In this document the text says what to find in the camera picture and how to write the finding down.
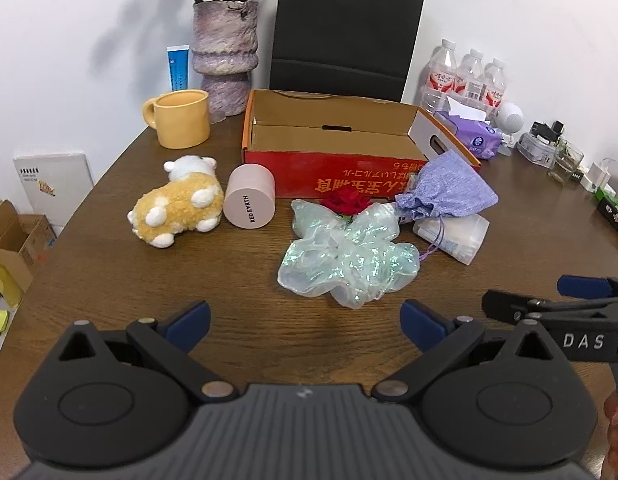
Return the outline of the person's right hand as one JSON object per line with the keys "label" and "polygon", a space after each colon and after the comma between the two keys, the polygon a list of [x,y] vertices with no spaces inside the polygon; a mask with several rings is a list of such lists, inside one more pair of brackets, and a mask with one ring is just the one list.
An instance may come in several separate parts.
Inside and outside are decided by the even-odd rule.
{"label": "person's right hand", "polygon": [[618,393],[613,392],[604,402],[604,414],[608,420],[608,451],[604,464],[613,474],[618,474]]}

